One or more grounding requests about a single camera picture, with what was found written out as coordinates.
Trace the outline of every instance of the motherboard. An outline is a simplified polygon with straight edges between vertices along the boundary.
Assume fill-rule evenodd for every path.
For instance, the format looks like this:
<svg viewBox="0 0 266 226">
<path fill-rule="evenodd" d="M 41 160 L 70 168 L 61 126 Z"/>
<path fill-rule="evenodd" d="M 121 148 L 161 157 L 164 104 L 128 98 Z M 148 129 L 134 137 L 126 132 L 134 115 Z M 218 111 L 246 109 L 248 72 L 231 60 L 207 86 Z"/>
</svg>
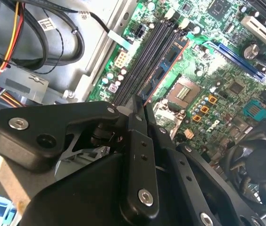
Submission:
<svg viewBox="0 0 266 226">
<path fill-rule="evenodd" d="M 137 94 L 175 143 L 222 155 L 266 119 L 264 4 L 141 0 L 88 101 Z"/>
</svg>

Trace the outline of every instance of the cpu cooler fan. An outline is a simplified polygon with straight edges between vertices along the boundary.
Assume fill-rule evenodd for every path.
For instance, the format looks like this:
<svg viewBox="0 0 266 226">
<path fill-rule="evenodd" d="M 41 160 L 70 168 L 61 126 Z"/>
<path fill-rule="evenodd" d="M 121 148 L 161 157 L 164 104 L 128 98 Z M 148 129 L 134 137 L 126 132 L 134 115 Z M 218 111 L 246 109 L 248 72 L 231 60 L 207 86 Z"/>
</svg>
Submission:
<svg viewBox="0 0 266 226">
<path fill-rule="evenodd" d="M 239 143 L 224 159 L 224 171 L 231 183 L 258 214 L 266 212 L 266 120 Z"/>
</svg>

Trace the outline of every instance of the silver screw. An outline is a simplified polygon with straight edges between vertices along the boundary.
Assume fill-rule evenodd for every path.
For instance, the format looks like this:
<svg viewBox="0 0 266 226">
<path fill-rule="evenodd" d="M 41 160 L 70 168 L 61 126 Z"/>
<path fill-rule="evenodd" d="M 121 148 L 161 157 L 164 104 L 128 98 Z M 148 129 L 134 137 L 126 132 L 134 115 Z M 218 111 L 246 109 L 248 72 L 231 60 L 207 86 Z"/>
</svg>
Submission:
<svg viewBox="0 0 266 226">
<path fill-rule="evenodd" d="M 108 111 L 110 111 L 111 113 L 115 113 L 115 111 L 114 111 L 112 108 L 108 107 L 107 109 L 108 109 Z"/>
<path fill-rule="evenodd" d="M 138 121 L 142 121 L 142 118 L 139 117 L 138 115 L 135 116 L 137 118 Z"/>
<path fill-rule="evenodd" d="M 160 132 L 162 132 L 163 134 L 166 134 L 166 130 L 164 128 L 159 128 Z"/>
<path fill-rule="evenodd" d="M 256 219 L 252 218 L 251 220 L 252 222 L 254 222 L 256 226 L 261 226 L 260 223 Z"/>
<path fill-rule="evenodd" d="M 214 225 L 212 219 L 206 213 L 201 213 L 200 219 L 205 226 L 213 226 Z"/>
<path fill-rule="evenodd" d="M 25 130 L 28 128 L 28 121 L 22 118 L 13 118 L 8 122 L 9 126 L 17 130 Z"/>
<path fill-rule="evenodd" d="M 154 203 L 154 199 L 153 199 L 152 194 L 149 191 L 147 191 L 146 189 L 139 190 L 138 198 L 146 206 L 151 206 Z"/>
<path fill-rule="evenodd" d="M 190 147 L 185 146 L 185 149 L 186 149 L 188 152 L 191 152 L 191 148 L 190 148 Z"/>
</svg>

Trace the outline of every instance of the green circuit board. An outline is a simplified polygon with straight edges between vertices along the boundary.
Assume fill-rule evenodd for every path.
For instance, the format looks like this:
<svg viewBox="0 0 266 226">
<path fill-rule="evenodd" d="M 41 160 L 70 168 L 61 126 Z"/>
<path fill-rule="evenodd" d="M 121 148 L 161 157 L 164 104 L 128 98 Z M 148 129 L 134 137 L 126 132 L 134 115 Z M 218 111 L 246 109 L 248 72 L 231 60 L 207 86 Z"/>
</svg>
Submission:
<svg viewBox="0 0 266 226">
<path fill-rule="evenodd" d="M 126 69 L 130 71 L 151 34 L 151 28 L 146 26 L 143 37 L 136 39 L 133 31 L 139 24 L 155 23 L 172 8 L 179 14 L 179 22 L 188 18 L 201 28 L 201 35 L 187 35 L 190 40 L 188 47 L 162 80 L 150 102 L 154 107 L 157 123 L 170 133 L 175 129 L 172 137 L 174 142 L 188 142 L 199 152 L 207 151 L 209 156 L 213 157 L 216 152 L 222 152 L 227 144 L 240 139 L 259 122 L 256 117 L 250 117 L 245 113 L 245 108 L 250 103 L 254 105 L 258 101 L 266 112 L 266 103 L 262 96 L 262 92 L 266 92 L 266 80 L 257 81 L 212 48 L 206 46 L 209 53 L 205 53 L 203 47 L 207 41 L 214 40 L 225 44 L 241 56 L 245 45 L 255 42 L 266 55 L 266 45 L 241 25 L 241 19 L 255 9 L 243 0 L 153 0 L 151 2 L 155 4 L 154 10 L 149 10 L 149 2 L 144 0 L 138 3 L 123 34 L 123 37 L 132 40 L 136 45 L 134 54 L 129 55 L 130 60 L 125 65 Z M 210 8 L 218 4 L 222 5 L 222 9 L 216 14 Z M 242 6 L 247 8 L 245 13 L 241 12 Z M 228 32 L 230 26 L 233 26 L 233 29 Z M 115 65 L 120 51 L 120 46 L 114 50 L 88 101 L 113 100 L 117 91 L 111 92 L 109 84 L 116 83 L 117 76 L 109 79 L 108 84 L 105 84 L 107 80 L 103 82 L 103 79 L 108 73 L 121 73 L 121 68 Z M 255 60 L 246 61 L 256 65 Z M 185 108 L 170 101 L 172 91 L 182 79 L 191 81 L 200 89 Z M 195 109 L 200 110 L 196 114 L 200 120 L 194 118 Z"/>
</svg>

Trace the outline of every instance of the blue pcie slot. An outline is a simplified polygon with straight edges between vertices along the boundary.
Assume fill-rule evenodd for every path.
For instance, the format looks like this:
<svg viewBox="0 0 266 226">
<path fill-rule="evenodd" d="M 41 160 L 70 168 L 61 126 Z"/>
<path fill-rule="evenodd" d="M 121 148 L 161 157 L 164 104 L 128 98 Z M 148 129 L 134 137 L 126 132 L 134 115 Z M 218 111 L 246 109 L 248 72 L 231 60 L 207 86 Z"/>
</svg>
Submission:
<svg viewBox="0 0 266 226">
<path fill-rule="evenodd" d="M 182 37 L 174 40 L 168 51 L 164 54 L 164 56 L 157 64 L 154 71 L 152 71 L 150 77 L 146 80 L 142 89 L 138 93 L 138 95 L 141 96 L 144 104 L 146 104 L 150 100 L 161 81 L 173 68 L 176 59 L 183 53 L 187 44 L 188 41 L 183 39 Z"/>
<path fill-rule="evenodd" d="M 236 55 L 233 51 L 231 51 L 228 47 L 223 45 L 222 43 L 217 44 L 216 49 L 226 58 L 233 61 L 235 64 L 237 64 L 241 69 L 243 69 L 247 74 L 249 74 L 251 77 L 259 80 L 264 81 L 265 80 L 265 74 L 260 72 L 258 69 L 256 69 L 254 66 L 250 65 L 248 62 L 246 62 L 243 58 Z"/>
</svg>

